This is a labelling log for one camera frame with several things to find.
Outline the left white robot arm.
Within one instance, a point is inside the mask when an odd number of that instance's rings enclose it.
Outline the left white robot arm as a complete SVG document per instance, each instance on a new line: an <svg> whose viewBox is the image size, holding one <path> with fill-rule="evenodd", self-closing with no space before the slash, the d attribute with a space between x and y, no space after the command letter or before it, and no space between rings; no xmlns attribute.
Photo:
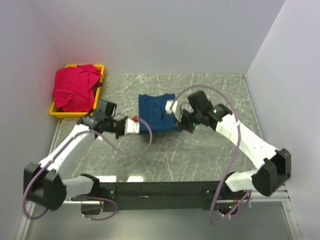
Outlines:
<svg viewBox="0 0 320 240"><path fill-rule="evenodd" d="M125 134L127 118L116 120L117 105L101 100L96 109L81 116L62 143L38 164L29 163L23 171L23 202L34 202L48 210L57 210L66 199L84 196L94 201L100 196L100 180L83 173L63 180L80 151L104 132L116 138Z"/></svg>

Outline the blue t shirt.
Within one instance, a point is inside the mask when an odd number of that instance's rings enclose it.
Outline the blue t shirt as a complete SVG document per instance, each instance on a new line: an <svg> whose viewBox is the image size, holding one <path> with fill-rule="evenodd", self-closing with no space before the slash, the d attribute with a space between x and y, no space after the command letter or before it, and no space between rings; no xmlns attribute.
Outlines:
<svg viewBox="0 0 320 240"><path fill-rule="evenodd" d="M160 96L140 94L138 96L138 116L148 123L153 134L162 132L181 132L174 115L166 113L166 103L175 99L174 93Z"/></svg>

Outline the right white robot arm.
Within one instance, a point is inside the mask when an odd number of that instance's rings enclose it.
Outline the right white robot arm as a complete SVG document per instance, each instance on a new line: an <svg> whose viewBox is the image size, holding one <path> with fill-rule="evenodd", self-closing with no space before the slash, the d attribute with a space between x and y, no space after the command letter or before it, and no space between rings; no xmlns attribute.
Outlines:
<svg viewBox="0 0 320 240"><path fill-rule="evenodd" d="M239 191L256 190L271 196L291 177L291 153L279 150L257 136L237 120L232 111L223 104L213 105L206 94L199 90L188 96L192 108L182 109L177 100L167 101L165 111L174 115L178 127L192 133L196 125L210 127L238 146L253 163L255 169L228 173L219 187L222 198L230 200Z"/></svg>

